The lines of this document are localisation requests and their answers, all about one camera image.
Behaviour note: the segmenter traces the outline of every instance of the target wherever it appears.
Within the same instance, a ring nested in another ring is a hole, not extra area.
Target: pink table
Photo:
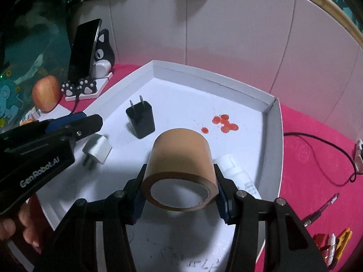
[[[103,93],[115,83],[138,69],[139,66],[116,64],[114,76],[106,85]],[[94,100],[81,100],[76,112],[83,111]],[[74,102],[60,104],[72,110]],[[330,127],[281,105],[284,132],[300,131],[317,135],[340,146],[348,153],[354,153],[355,144]],[[345,182],[353,172],[348,159],[336,149],[318,140],[307,137],[287,136],[284,139],[284,167],[280,196],[285,198],[300,218],[316,211],[330,197],[339,192],[338,200],[328,207],[321,217],[308,226],[313,236],[317,233],[334,233],[338,236],[345,228],[350,227],[353,236],[345,253],[334,271],[338,271],[351,255],[363,235],[363,177],[358,177],[355,183],[344,187],[334,185]],[[263,271],[264,252],[256,264],[256,272]]]

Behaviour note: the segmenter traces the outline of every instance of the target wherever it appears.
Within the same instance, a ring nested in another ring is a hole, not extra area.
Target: white tube with cap
[[[239,190],[245,190],[254,198],[261,199],[260,194],[251,178],[238,164],[233,155],[227,154],[214,160],[223,176],[233,180]]]

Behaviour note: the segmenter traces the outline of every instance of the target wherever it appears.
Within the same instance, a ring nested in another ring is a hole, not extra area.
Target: paw print
[[[77,88],[83,94],[93,94],[97,92],[96,81],[92,77],[80,79]]]
[[[78,87],[74,86],[74,84],[70,82],[66,82],[62,84],[61,91],[66,97],[75,96],[77,94]]]

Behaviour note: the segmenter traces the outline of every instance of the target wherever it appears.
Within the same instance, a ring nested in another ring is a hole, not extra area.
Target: bolt
[[[86,202],[87,202],[87,200],[85,200],[84,198],[79,198],[79,199],[77,199],[77,200],[75,201],[75,205],[76,205],[76,206],[81,207],[81,206],[83,206]]]
[[[236,194],[237,194],[237,196],[242,197],[242,198],[244,198],[244,197],[246,197],[246,196],[247,196],[247,192],[246,192],[246,191],[244,191],[244,190],[238,190],[238,191],[236,192]]]
[[[286,200],[283,199],[282,197],[279,197],[276,199],[276,202],[280,205],[280,206],[284,206],[286,204]]]
[[[122,191],[122,190],[118,190],[118,191],[115,191],[115,192],[114,192],[114,196],[115,196],[116,198],[122,198],[124,195],[125,195],[125,192],[124,192],[124,191]]]

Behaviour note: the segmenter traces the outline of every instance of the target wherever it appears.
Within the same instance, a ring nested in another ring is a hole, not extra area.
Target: red apple
[[[34,104],[43,112],[49,112],[57,106],[62,97],[59,83],[54,76],[46,76],[37,81],[33,87]]]

